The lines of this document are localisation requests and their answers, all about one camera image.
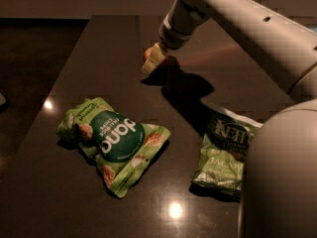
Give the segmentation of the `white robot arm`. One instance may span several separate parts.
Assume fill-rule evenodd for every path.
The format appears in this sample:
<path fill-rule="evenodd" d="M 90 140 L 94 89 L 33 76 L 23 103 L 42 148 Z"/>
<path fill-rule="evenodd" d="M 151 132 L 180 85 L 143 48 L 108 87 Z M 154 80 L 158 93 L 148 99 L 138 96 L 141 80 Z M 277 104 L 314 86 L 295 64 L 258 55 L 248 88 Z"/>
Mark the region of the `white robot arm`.
<path fill-rule="evenodd" d="M 253 139 L 243 176 L 239 238 L 317 238 L 317 37 L 253 0 L 175 0 L 143 65 L 152 73 L 208 19 L 257 64 L 239 67 L 239 92 L 291 106 Z"/>

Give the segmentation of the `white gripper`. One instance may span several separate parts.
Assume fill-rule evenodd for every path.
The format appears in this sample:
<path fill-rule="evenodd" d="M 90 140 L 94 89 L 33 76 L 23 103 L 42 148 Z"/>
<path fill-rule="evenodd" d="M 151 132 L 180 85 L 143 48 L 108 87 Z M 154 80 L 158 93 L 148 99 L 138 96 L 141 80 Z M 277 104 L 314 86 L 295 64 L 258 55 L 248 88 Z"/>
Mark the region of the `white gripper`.
<path fill-rule="evenodd" d="M 167 58 L 167 50 L 178 50 L 191 38 L 194 31 L 209 16 L 192 8 L 182 0 L 175 0 L 158 29 L 160 43 L 155 43 L 144 53 L 142 72 L 150 75 Z"/>

